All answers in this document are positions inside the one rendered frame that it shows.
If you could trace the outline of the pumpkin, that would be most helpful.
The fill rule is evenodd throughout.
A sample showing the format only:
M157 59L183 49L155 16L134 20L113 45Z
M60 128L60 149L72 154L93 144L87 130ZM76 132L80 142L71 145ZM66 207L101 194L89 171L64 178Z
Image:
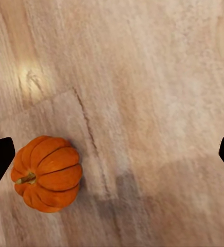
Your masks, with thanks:
M69 141L40 136L17 152L11 172L16 192L31 208L56 213L77 197L83 168Z

